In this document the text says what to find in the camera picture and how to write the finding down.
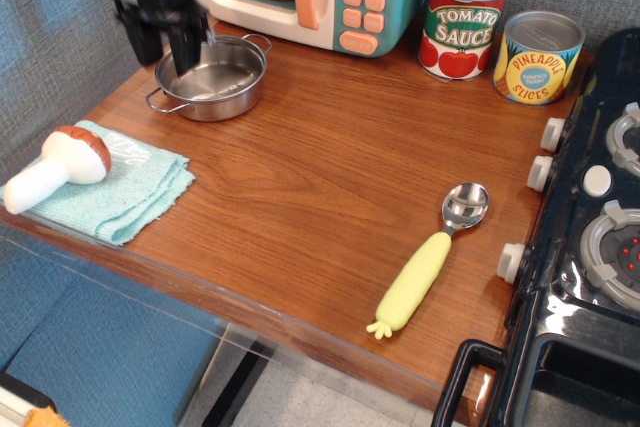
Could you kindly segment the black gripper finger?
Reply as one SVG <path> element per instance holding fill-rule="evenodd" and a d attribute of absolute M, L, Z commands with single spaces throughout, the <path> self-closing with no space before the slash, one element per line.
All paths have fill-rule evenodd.
<path fill-rule="evenodd" d="M 135 56 L 142 66 L 149 66 L 163 56 L 161 31 L 158 27 L 143 22 L 124 11 L 117 18 L 125 27 L 127 37 Z"/>
<path fill-rule="evenodd" d="M 183 76 L 200 62 L 201 45 L 208 40 L 208 31 L 204 11 L 184 12 L 169 19 L 166 33 L 178 76 Z"/>

